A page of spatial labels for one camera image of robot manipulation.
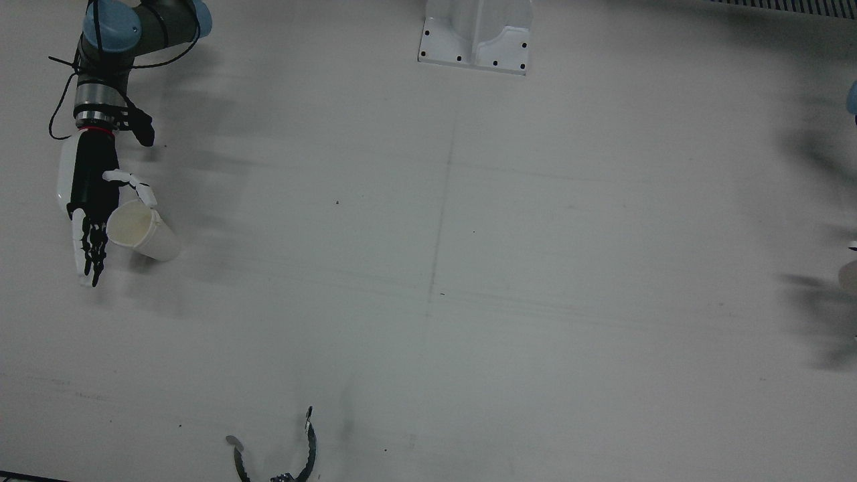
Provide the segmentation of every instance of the black cable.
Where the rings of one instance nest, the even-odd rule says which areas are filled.
[[[53,138],[57,141],[65,141],[66,139],[71,137],[71,136],[62,136],[62,137],[55,136],[53,133],[53,121],[54,121],[54,119],[57,118],[57,113],[59,112],[60,108],[63,107],[63,102],[65,101],[65,94],[69,92],[69,86],[71,85],[71,80],[75,78],[75,75],[77,75],[77,72],[74,72],[74,73],[72,73],[72,75],[69,75],[69,79],[65,82],[65,87],[63,87],[63,95],[59,98],[59,102],[57,102],[57,108],[54,109],[54,113],[51,114],[51,121],[48,123],[48,134],[51,135],[51,138]]]
[[[148,10],[149,13],[151,13],[152,16],[155,17],[155,20],[158,21],[158,24],[161,26],[161,33],[164,35],[164,46],[161,48],[165,49],[167,46],[170,45],[170,34],[167,30],[164,17],[162,17],[160,13],[158,13],[158,11],[149,3],[141,3],[140,6]]]
[[[176,62],[179,58],[184,57],[188,52],[190,52],[191,49],[194,48],[194,46],[196,46],[196,42],[199,41],[200,36],[202,35],[202,26],[200,25],[200,17],[198,17],[196,15],[196,9],[190,3],[190,0],[184,0],[183,3],[186,7],[188,7],[188,10],[190,10],[190,14],[191,14],[191,16],[194,17],[194,24],[196,25],[196,33],[194,33],[194,39],[190,42],[190,45],[188,45],[188,48],[184,49],[184,51],[182,53],[176,55],[175,57],[171,58],[170,60],[167,60],[166,62],[150,63],[149,65],[132,65],[130,67],[131,69],[152,69],[155,67],[163,67],[167,64]]]
[[[95,23],[95,42],[99,47],[99,61],[104,58],[105,50],[101,44],[101,20],[99,19],[99,0],[89,0],[87,4],[87,8],[89,5],[93,6],[93,22]]]

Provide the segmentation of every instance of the vent grille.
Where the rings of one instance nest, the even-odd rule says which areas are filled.
[[[760,9],[785,10],[799,14],[821,15],[854,20],[855,0],[710,0],[716,3],[744,5]]]

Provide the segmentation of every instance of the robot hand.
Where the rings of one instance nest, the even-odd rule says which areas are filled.
[[[64,144],[57,201],[71,219],[75,266],[81,284],[96,286],[104,270],[107,220],[119,205],[119,188],[130,186],[148,207],[157,205],[149,184],[118,168],[113,134],[81,129]]]

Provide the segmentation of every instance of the white floor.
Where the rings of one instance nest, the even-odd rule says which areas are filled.
[[[418,63],[421,0],[208,0],[119,142],[183,253],[93,290],[84,4],[0,3],[0,470],[266,480],[313,405],[322,481],[853,478],[857,23],[536,0],[521,77]]]

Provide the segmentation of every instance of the white metal bracket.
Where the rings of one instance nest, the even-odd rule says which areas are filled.
[[[530,0],[428,0],[419,62],[526,75]]]

